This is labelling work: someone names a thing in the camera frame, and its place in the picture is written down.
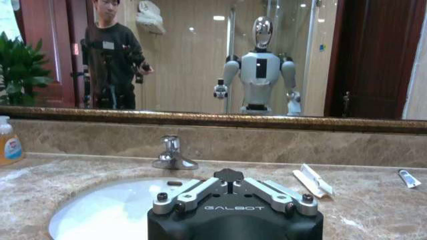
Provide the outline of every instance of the marble countertop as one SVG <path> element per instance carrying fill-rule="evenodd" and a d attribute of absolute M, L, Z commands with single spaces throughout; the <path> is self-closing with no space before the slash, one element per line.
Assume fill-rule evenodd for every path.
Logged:
<path fill-rule="evenodd" d="M 76 194 L 108 181 L 140 177 L 205 179 L 232 168 L 245 177 L 273 180 L 307 190 L 292 175 L 297 164 L 200 161 L 195 171 L 151 167 L 152 159 L 28 153 L 0 168 L 0 239 L 49 240 L 48 223 L 57 208 Z M 397 168 L 311 165 L 333 186 L 333 199 L 319 200 L 323 239 L 427 239 L 427 169 L 409 168 L 424 184 L 408 189 Z"/>

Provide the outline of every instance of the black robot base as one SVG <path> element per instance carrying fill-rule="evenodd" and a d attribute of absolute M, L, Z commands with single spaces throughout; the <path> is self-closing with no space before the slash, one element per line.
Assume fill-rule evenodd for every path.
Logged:
<path fill-rule="evenodd" d="M 148 212 L 148 240 L 321 240 L 312 195 L 223 169 L 160 192 Z"/>

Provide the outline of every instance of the ceiling light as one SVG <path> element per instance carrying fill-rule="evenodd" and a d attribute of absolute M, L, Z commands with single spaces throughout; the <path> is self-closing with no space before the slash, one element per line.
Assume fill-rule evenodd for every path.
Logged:
<path fill-rule="evenodd" d="M 224 16 L 213 16 L 215 21 L 224 21 L 225 17 Z"/>

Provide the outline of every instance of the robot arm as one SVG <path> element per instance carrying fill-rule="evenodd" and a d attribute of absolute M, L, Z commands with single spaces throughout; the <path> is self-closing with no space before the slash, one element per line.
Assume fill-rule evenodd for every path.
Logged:
<path fill-rule="evenodd" d="M 215 89 L 213 89 L 213 97 L 219 99 L 228 97 L 228 87 L 232 84 L 233 78 L 240 69 L 240 63 L 237 62 L 239 60 L 236 59 L 237 57 L 233 57 L 233 58 L 235 60 L 227 61 L 224 65 L 223 79 L 217 80 L 217 85 L 215 86 Z"/>
<path fill-rule="evenodd" d="M 224 65 L 224 85 L 228 87 L 232 84 L 233 78 L 239 72 L 240 64 L 237 61 L 228 61 Z"/>
<path fill-rule="evenodd" d="M 287 115 L 299 116 L 301 113 L 301 97 L 300 93 L 295 91 L 296 81 L 295 81 L 295 63 L 292 60 L 287 60 L 280 67 L 281 76 L 284 79 L 284 88 L 287 95 Z"/>

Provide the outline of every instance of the faucet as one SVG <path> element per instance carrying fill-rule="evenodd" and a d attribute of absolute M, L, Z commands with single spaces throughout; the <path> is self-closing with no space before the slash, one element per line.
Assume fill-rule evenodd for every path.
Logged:
<path fill-rule="evenodd" d="M 155 168 L 175 170 L 195 170 L 199 168 L 199 164 L 181 155 L 177 135 L 163 136 L 161 142 L 165 145 L 165 151 L 159 155 L 159 159 L 152 162 Z"/>

